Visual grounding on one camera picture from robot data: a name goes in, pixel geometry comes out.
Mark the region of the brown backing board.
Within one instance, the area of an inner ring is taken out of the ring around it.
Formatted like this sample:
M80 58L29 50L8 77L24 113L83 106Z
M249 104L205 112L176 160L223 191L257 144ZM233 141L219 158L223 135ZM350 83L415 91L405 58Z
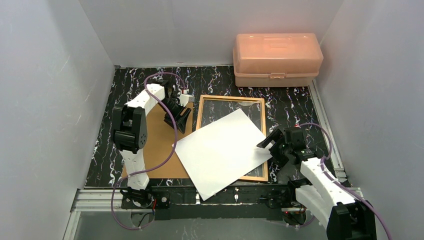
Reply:
M175 132L164 122L166 112L157 104L146 116L147 142L143 148L145 168L150 169L161 164L170 154ZM147 173L152 180L156 179L188 179L189 175L177 154L160 168Z

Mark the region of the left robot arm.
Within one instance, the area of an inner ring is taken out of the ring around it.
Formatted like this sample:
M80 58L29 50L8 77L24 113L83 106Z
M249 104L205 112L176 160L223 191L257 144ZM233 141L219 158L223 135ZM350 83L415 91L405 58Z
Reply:
M155 79L134 99L124 106L113 108L111 139L124 160L127 173L126 190L121 194L142 208L151 207L155 198L147 190L150 181L144 160L144 147L148 140L147 115L159 105L165 112L164 122L173 130L173 141L185 133L191 109L187 108L191 95L184 86L177 89L173 80Z

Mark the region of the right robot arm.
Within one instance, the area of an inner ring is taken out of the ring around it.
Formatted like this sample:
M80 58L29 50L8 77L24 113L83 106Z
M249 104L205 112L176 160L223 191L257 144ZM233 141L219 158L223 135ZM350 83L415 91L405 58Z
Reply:
M307 148L306 137L299 127L278 128L258 148L269 148L270 160L281 167L298 165L303 179L289 181L287 191L271 192L272 204L298 202L310 210L326 230L329 240L377 239L372 205L357 194L344 189L325 165L326 156L318 157Z

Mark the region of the pink plastic storage box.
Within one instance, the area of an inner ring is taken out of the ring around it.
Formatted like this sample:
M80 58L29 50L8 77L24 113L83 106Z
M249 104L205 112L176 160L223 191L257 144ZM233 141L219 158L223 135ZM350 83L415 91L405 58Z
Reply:
M323 54L313 33L238 34L233 48L237 87L307 87Z

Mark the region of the aluminium rail base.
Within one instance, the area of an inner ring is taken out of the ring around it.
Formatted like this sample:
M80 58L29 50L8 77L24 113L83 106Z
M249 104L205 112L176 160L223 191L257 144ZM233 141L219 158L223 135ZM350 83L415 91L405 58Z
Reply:
M73 210L109 211L115 209L166 210L176 206L242 206L261 205L271 208L295 206L294 197L283 184L231 185L204 200L193 186L153 186L144 192L126 187L88 188L78 190Z

